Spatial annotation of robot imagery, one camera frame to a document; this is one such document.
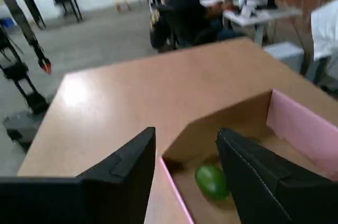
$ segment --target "black shirt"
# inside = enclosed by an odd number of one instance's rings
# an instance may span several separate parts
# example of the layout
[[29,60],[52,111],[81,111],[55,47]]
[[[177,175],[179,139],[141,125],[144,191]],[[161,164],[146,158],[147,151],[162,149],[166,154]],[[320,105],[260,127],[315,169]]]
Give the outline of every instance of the black shirt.
[[169,0],[167,5],[179,14],[192,38],[211,27],[210,21],[205,18],[206,8],[201,5],[200,0]]

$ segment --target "white cloth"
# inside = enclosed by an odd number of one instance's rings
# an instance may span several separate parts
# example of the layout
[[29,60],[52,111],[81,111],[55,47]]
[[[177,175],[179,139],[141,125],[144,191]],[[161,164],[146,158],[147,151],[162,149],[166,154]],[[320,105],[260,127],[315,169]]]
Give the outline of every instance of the white cloth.
[[319,7],[311,14],[314,60],[338,53],[338,0]]

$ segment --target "office chair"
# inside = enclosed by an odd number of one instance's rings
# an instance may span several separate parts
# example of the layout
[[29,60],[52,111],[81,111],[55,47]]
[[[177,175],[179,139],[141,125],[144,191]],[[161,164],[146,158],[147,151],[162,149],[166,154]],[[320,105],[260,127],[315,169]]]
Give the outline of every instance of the office chair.
[[76,9],[74,7],[74,3],[73,3],[72,0],[54,0],[54,2],[55,2],[56,5],[62,5],[63,6],[64,11],[65,11],[65,16],[68,14],[68,11],[67,11],[67,8],[66,8],[65,4],[69,3],[71,5],[72,9],[73,9],[73,12],[74,12],[74,15],[75,15],[76,19],[78,21],[80,21],[79,20],[79,16],[77,14],[77,11],[76,11]]
[[156,9],[159,11],[159,15],[164,18],[165,22],[171,29],[173,35],[172,45],[174,50],[177,49],[177,46],[179,48],[186,48],[216,41],[216,29],[211,27],[209,29],[203,30],[193,38],[184,21],[179,17],[173,8],[166,5],[159,5],[156,7]]

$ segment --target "cardboard box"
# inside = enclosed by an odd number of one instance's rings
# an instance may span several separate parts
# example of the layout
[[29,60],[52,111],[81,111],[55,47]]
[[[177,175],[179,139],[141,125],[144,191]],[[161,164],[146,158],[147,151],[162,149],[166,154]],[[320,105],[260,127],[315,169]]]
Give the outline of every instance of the cardboard box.
[[200,165],[220,165],[215,140],[221,127],[338,181],[338,129],[278,90],[264,92],[188,124],[162,156],[163,168],[190,223],[241,223],[231,197],[223,201],[206,198],[194,178]]

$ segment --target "lime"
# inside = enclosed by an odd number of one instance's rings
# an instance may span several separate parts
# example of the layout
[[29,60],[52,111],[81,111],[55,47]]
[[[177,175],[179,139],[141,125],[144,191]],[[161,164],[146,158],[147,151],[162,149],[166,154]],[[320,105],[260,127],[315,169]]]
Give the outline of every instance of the lime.
[[225,199],[229,196],[226,176],[216,165],[200,166],[195,172],[196,184],[211,199]]

